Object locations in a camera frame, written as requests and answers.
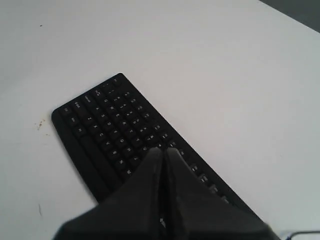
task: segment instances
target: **dark background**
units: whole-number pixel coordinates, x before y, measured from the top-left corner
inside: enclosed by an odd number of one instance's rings
[[[320,33],[320,0],[260,0]]]

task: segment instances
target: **black cable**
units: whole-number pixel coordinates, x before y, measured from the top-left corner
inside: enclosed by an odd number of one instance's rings
[[[320,231],[296,231],[288,236],[285,240],[292,240],[293,237],[297,235],[306,235],[306,234],[320,234]]]

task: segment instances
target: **black keyboard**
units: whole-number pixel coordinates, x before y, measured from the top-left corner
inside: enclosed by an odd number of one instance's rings
[[[51,117],[99,203],[135,173],[149,148],[172,147],[212,194],[254,214],[122,73],[57,108]]]

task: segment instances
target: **table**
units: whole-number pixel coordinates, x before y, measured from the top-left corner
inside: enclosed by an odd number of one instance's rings
[[[51,112],[123,72],[274,231],[320,226],[320,35],[257,0],[3,0],[0,239],[96,205]]]

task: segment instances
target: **black plastic object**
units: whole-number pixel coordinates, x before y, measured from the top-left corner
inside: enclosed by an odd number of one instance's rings
[[[168,240],[277,239],[260,219],[211,194],[178,150],[169,148],[163,158],[161,150],[153,148],[122,188],[65,223],[54,240],[157,240],[160,206]]]
[[[98,203],[131,178],[148,149],[175,147],[211,194],[254,215],[122,73],[57,108],[51,118]],[[190,128],[198,126],[195,122]]]

